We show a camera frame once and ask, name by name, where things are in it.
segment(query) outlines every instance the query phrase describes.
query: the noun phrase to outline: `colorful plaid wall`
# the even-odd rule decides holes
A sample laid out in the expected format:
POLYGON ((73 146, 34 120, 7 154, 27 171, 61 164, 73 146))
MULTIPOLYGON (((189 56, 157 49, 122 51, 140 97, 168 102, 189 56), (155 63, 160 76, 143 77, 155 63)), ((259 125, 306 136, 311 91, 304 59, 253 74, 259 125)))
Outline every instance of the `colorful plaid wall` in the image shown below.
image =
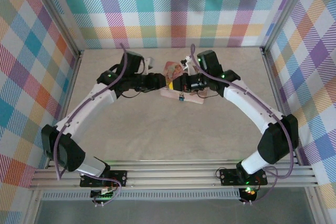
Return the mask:
POLYGON ((299 0, 271 53, 286 110, 299 120, 300 153, 336 223, 336 0, 299 0))
POLYGON ((75 58, 41 0, 0 0, 0 223, 19 223, 75 58))
POLYGON ((279 8, 276 12, 276 14, 274 15, 273 17, 273 20, 272 20, 272 23, 270 24, 268 30, 267 30, 267 33, 266 33, 266 36, 264 37, 264 40, 262 41, 262 44, 261 46, 264 46, 270 36, 270 34, 272 33, 273 29, 274 29, 274 26, 275 24, 278 22, 279 18, 280 18, 280 15, 282 13, 282 11, 284 10, 284 7, 287 5, 289 0, 282 0, 281 1, 281 4, 279 5, 279 8))
POLYGON ((121 42, 131 48, 191 43, 260 46, 281 11, 281 0, 55 0, 55 4, 72 32, 78 31, 77 39, 91 49, 115 48, 121 42))

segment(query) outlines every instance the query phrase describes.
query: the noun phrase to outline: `aluminum rail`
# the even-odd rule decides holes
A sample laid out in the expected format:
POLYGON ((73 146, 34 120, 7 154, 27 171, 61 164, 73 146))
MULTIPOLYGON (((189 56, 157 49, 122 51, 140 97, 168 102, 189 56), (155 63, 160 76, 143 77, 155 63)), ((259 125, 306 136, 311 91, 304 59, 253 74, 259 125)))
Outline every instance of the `aluminum rail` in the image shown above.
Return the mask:
MULTIPOLYGON (((279 179, 276 187, 315 187, 317 180, 311 166, 299 166, 297 160, 291 176, 279 179)), ((133 189, 215 189, 244 188, 246 186, 221 186, 215 171, 220 167, 235 168, 238 161, 113 161, 107 162, 112 170, 127 170, 127 185, 123 190, 133 189)), ((282 161, 275 165, 279 175, 287 173, 289 162, 282 161)), ((270 187, 275 178, 267 176, 270 187)), ((56 178, 55 167, 50 162, 47 169, 38 169, 31 181, 32 190, 68 190, 79 187, 78 173, 64 173, 62 180, 56 178)))
POLYGON ((80 49, 78 45, 76 44, 68 27, 64 23, 59 11, 55 7, 53 0, 41 0, 41 1, 44 7, 46 8, 46 10, 48 11, 49 15, 51 16, 53 22, 56 24, 57 28, 59 29, 60 33, 62 34, 64 40, 67 42, 69 49, 76 56, 76 58, 79 58, 80 51, 83 50, 84 48, 80 49))

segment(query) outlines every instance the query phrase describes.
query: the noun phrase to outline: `robotic arm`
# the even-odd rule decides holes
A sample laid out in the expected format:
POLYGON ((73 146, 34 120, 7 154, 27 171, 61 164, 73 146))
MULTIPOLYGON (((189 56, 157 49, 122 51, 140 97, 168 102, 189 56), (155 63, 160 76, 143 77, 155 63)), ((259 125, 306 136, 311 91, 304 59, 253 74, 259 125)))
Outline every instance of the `robotic arm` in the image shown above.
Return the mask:
POLYGON ((285 126, 289 133, 293 150, 295 150, 299 144, 298 121, 292 114, 284 116, 281 112, 273 109, 264 101, 261 101, 255 94, 249 91, 240 76, 232 70, 223 71, 222 66, 218 62, 216 53, 212 50, 198 54, 197 58, 202 70, 213 77, 227 80, 230 84, 214 81, 204 74, 198 73, 192 76, 183 74, 173 80, 169 87, 170 89, 183 92, 202 90, 205 87, 209 87, 211 90, 216 91, 221 97, 240 108, 240 110, 256 124, 262 133, 257 150, 236 166, 236 174, 239 176, 240 183, 245 184, 256 172, 261 171, 261 169, 270 164, 275 164, 289 154, 289 146, 285 133, 272 115, 274 114, 279 118, 285 126), (247 90, 249 94, 258 98, 258 100, 271 111, 271 114, 252 99, 250 95, 247 95, 246 91, 242 92, 237 86, 242 87, 244 90, 247 90))
MULTIPOLYGON (((106 88, 120 75, 124 65, 124 58, 120 64, 114 65, 109 70, 105 71, 97 79, 90 93, 83 99, 83 101, 64 119, 59 121, 55 126, 46 125, 43 127, 42 142, 43 149, 46 155, 53 159, 54 144, 57 135, 61 129, 66 126, 63 131, 58 147, 58 162, 69 172, 79 172, 81 174, 88 174, 95 177, 110 177, 110 166, 105 162, 87 155, 80 147, 79 142, 85 130, 90 126, 91 122, 95 120, 96 116, 108 105, 114 103, 123 92, 134 89, 138 92, 150 92, 152 90, 160 89, 166 86, 165 76, 160 73, 141 74, 136 73, 139 70, 141 62, 143 62, 143 72, 151 68, 152 59, 144 60, 141 55, 135 52, 127 52, 128 63, 126 71, 121 80, 110 89, 99 96, 93 98, 93 95, 106 88), (77 114, 72 118, 71 123, 67 123, 68 119, 74 114, 79 107, 82 107, 77 114)), ((107 181, 99 181, 101 186, 111 185, 107 181)))
MULTIPOLYGON (((83 133, 93 121, 97 114, 107 105, 115 102, 123 92, 129 89, 134 89, 139 92, 149 92, 166 86, 165 76, 159 73, 141 74, 138 72, 141 62, 145 65, 145 60, 142 56, 127 52, 128 64, 126 71, 121 80, 114 86, 101 93, 99 96, 91 99, 72 119, 70 124, 67 124, 71 112, 66 118, 59 121, 54 127, 46 125, 42 129, 43 148, 47 156, 53 159, 54 143, 60 130, 66 126, 60 142, 57 153, 59 164, 70 172, 77 171, 82 174, 89 174, 95 177, 111 178, 110 166, 103 161, 86 155, 79 147, 79 142, 83 133)), ((228 101, 239 107, 258 127, 262 133, 262 138, 258 144, 257 150, 246 159, 236 165, 236 174, 239 177, 239 183, 244 184, 254 179, 257 172, 269 164, 274 164, 289 153, 289 146, 286 140, 284 131, 279 123, 270 116, 269 112, 263 109, 260 104, 253 100, 246 92, 242 92, 236 88, 237 84, 244 89, 247 86, 241 80, 240 76, 232 70, 223 71, 219 64, 216 53, 212 50, 202 52, 197 55, 201 68, 213 77, 222 78, 229 81, 231 84, 214 81, 202 73, 189 75, 187 73, 173 80, 169 84, 170 89, 191 92, 194 90, 202 90, 209 87, 211 90, 228 101)), ((121 73, 124 58, 121 63, 113 66, 109 70, 101 74, 97 79, 97 84, 94 85, 91 92, 83 100, 84 103, 88 98, 106 86, 112 83, 121 73)), ((266 103, 271 112, 281 119, 290 135, 292 147, 295 149, 298 146, 298 122, 293 115, 284 116, 279 111, 271 108, 266 103)), ((111 185, 106 181, 99 181, 97 186, 111 185)))

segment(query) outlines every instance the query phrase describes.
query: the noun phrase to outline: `purple cable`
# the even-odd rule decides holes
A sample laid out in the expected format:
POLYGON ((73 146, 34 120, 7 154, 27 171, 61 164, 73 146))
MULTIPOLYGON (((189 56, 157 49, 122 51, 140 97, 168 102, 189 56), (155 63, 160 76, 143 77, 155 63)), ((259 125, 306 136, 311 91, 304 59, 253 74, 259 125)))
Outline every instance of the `purple cable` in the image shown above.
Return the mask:
POLYGON ((56 141, 54 144, 54 162, 55 162, 55 168, 56 168, 56 175, 57 175, 57 180, 60 180, 62 177, 62 174, 64 173, 65 169, 62 171, 62 173, 59 172, 59 167, 58 167, 58 157, 57 157, 57 149, 58 149, 58 144, 59 144, 59 140, 60 137, 62 136, 64 130, 67 128, 67 124, 70 123, 72 121, 72 119, 77 115, 77 113, 91 100, 93 100, 95 97, 99 96, 101 93, 105 92, 106 90, 108 90, 110 87, 112 87, 113 85, 115 85, 124 75, 125 71, 126 71, 126 67, 127 67, 127 52, 126 49, 124 47, 124 45, 121 43, 121 48, 124 51, 124 66, 122 68, 122 71, 120 73, 120 75, 108 86, 106 86, 105 88, 103 88, 102 90, 100 90, 99 92, 97 92, 96 94, 94 94, 91 98, 88 98, 87 100, 85 100, 75 111, 74 113, 69 117, 69 119, 67 120, 67 122, 63 125, 63 127, 61 128, 61 130, 59 131, 57 137, 56 137, 56 141))
POLYGON ((279 125, 281 126, 281 129, 283 130, 283 132, 285 133, 285 136, 286 136, 286 139, 287 139, 287 142, 288 142, 288 147, 289 147, 289 155, 290 155, 290 166, 289 166, 289 170, 287 172, 287 174, 283 175, 283 176, 279 176, 278 175, 278 170, 276 169, 276 167, 274 166, 268 166, 268 167, 265 167, 264 170, 273 175, 275 177, 275 181, 272 185, 272 187, 269 189, 269 191, 262 197, 266 197, 267 195, 269 195, 269 193, 274 189, 275 185, 276 185, 276 182, 278 179, 285 179, 285 178, 288 178, 290 176, 290 174, 292 173, 293 171, 293 166, 294 166, 294 155, 293 155, 293 146, 292 146, 292 143, 291 143, 291 140, 290 140, 290 136, 288 134, 288 131, 287 129, 285 128, 285 126, 283 125, 283 123, 280 121, 280 119, 274 115, 272 113, 272 111, 266 106, 263 104, 263 102, 261 102, 257 97, 255 97, 253 94, 251 94, 250 92, 248 92, 248 90, 242 88, 241 86, 235 84, 235 83, 232 83, 230 81, 227 81, 227 80, 224 80, 224 79, 220 79, 220 78, 216 78, 216 77, 213 77, 211 76, 210 74, 208 74, 207 72, 205 72, 197 63, 196 59, 195 59, 195 56, 194 56, 194 53, 195 53, 195 44, 191 44, 190 46, 190 57, 193 59, 193 62, 194 64, 196 65, 196 67, 198 68, 198 70, 204 74, 205 76, 207 76, 208 78, 210 79, 213 79, 215 81, 220 81, 220 82, 223 82, 223 83, 226 83, 226 84, 229 84, 233 87, 235 87, 236 89, 242 91, 243 93, 247 94, 249 97, 251 97, 255 102, 257 102, 263 109, 265 109, 267 111, 267 113, 269 113, 278 123, 279 125), (273 168, 275 169, 276 173, 273 173, 271 172, 268 168, 273 168))
POLYGON ((96 176, 92 176, 92 175, 90 175, 90 174, 87 174, 87 173, 83 173, 85 176, 88 176, 88 177, 90 177, 90 178, 95 178, 95 179, 100 179, 100 180, 106 180, 106 181, 112 181, 112 182, 115 182, 115 183, 117 183, 118 184, 118 191, 113 195, 113 197, 111 198, 111 199, 109 199, 108 201, 106 201, 104 204, 101 204, 101 205, 99 205, 97 202, 96 202, 96 198, 97 197, 94 197, 93 198, 93 202, 95 203, 95 206, 104 206, 104 205, 107 205, 108 203, 110 203, 111 201, 113 201, 113 200, 115 200, 116 199, 116 197, 120 194, 120 191, 121 191, 121 183, 118 181, 118 180, 116 180, 116 179, 113 179, 113 178, 98 178, 98 177, 96 177, 96 176))

